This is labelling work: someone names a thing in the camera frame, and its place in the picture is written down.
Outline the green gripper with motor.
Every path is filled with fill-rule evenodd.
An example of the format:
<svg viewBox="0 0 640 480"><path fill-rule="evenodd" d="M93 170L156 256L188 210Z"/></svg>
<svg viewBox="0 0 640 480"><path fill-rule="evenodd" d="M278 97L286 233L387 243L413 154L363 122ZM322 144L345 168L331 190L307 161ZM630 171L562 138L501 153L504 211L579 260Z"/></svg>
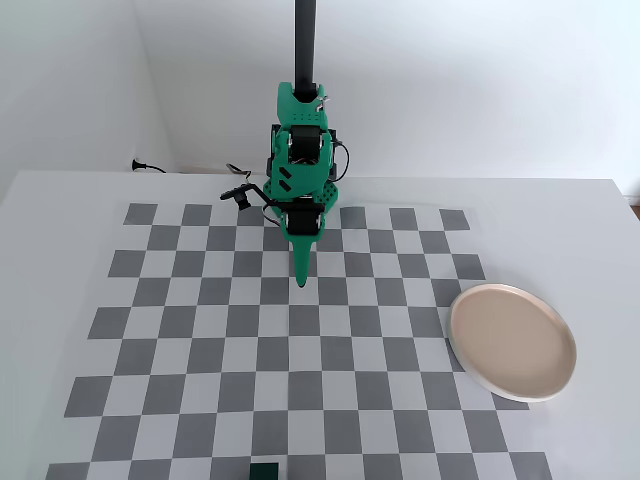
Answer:
<svg viewBox="0 0 640 480"><path fill-rule="evenodd" d="M277 203L285 238L293 244L297 285L306 285L312 243L318 241L325 226L326 205L312 198L298 198Z"/></svg>

